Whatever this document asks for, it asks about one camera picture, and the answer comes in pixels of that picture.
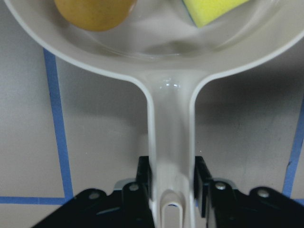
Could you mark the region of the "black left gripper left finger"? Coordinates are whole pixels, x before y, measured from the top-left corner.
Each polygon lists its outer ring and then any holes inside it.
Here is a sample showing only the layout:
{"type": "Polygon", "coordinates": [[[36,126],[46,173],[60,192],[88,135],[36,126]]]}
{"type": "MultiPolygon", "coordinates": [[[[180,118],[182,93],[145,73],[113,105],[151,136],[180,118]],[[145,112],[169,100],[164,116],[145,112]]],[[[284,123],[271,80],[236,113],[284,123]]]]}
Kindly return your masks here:
{"type": "Polygon", "coordinates": [[[153,206],[153,183],[152,170],[150,167],[149,156],[140,156],[137,166],[136,185],[138,190],[136,195],[141,200],[145,200],[150,207],[153,206]]]}

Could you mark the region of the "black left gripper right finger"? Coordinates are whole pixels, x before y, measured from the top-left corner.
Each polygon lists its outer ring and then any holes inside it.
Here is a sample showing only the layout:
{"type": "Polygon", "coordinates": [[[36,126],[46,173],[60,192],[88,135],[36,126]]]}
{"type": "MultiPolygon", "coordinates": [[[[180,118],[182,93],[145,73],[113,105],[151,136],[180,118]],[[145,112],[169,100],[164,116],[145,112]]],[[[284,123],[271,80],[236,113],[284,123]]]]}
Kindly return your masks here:
{"type": "Polygon", "coordinates": [[[211,180],[212,176],[203,157],[196,156],[194,167],[194,197],[202,218],[206,217],[206,199],[208,195],[209,182],[211,180]]]}

